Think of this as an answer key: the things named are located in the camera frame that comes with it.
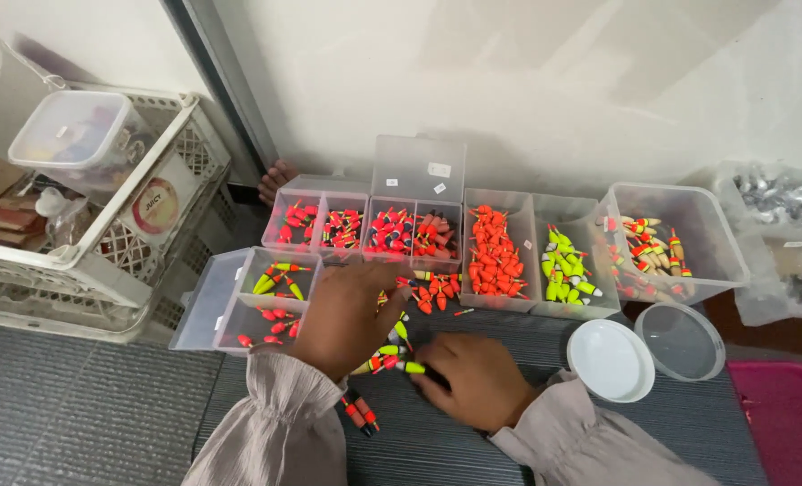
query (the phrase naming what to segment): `ribbed rubber mat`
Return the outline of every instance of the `ribbed rubber mat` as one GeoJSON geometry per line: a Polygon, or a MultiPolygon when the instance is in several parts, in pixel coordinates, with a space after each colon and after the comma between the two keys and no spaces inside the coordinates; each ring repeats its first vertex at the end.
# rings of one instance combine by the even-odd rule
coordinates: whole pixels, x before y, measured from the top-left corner
{"type": "Polygon", "coordinates": [[[220,365],[0,328],[0,485],[180,484],[220,365]]]}
{"type": "MultiPolygon", "coordinates": [[[[458,309],[450,304],[445,312],[423,315],[411,304],[411,341],[414,345],[428,342],[431,331],[486,333],[509,348],[525,377],[536,384],[566,367],[568,337],[581,325],[578,321],[480,309],[452,316],[458,309]]],[[[627,322],[623,315],[613,320],[627,322]]],[[[377,414],[381,430],[366,438],[342,414],[351,485],[522,485],[525,479],[531,483],[529,469],[518,466],[469,427],[456,424],[421,399],[404,374],[384,371],[352,377],[350,383],[377,414]]],[[[244,359],[226,357],[201,424],[198,446],[246,394],[244,359]]],[[[725,372],[700,383],[683,383],[657,373],[653,391],[640,402],[596,403],[626,415],[724,485],[766,484],[752,436],[725,372]]]]}

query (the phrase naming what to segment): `sleeve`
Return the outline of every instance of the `sleeve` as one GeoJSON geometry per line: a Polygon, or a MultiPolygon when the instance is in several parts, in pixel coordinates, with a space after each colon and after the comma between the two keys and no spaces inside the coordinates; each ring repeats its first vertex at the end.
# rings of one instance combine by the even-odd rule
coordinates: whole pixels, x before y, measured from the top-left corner
{"type": "Polygon", "coordinates": [[[536,484],[718,484],[623,415],[594,406],[576,374],[562,370],[558,379],[563,382],[547,387],[514,428],[503,427],[491,439],[530,466],[536,484]]]}
{"type": "Polygon", "coordinates": [[[182,486],[347,484],[341,422],[333,410],[347,388],[287,355],[248,355],[249,396],[203,446],[182,486]]]}

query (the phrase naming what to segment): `foot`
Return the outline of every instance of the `foot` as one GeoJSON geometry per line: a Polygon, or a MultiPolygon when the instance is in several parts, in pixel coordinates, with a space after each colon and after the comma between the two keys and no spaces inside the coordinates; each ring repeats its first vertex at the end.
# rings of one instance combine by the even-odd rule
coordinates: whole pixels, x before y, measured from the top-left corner
{"type": "Polygon", "coordinates": [[[299,175],[296,167],[292,163],[278,159],[269,168],[269,173],[263,176],[263,182],[257,186],[260,189],[260,201],[266,206],[272,207],[275,204],[275,194],[288,181],[299,175]]]}

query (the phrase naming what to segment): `circular sticker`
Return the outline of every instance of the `circular sticker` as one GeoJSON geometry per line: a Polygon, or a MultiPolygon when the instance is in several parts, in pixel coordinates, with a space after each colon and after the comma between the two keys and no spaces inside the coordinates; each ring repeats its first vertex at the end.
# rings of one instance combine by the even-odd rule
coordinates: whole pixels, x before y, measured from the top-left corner
{"type": "Polygon", "coordinates": [[[131,205],[136,226],[148,234],[161,234],[176,224],[179,198],[170,182],[153,177],[131,205]]]}

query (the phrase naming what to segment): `pink plastic tray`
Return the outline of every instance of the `pink plastic tray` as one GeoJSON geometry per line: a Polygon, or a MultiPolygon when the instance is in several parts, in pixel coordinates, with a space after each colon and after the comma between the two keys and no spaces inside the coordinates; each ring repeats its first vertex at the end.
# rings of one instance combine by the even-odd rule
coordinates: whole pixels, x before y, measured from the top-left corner
{"type": "Polygon", "coordinates": [[[802,364],[729,360],[770,486],[802,486],[802,364]]]}

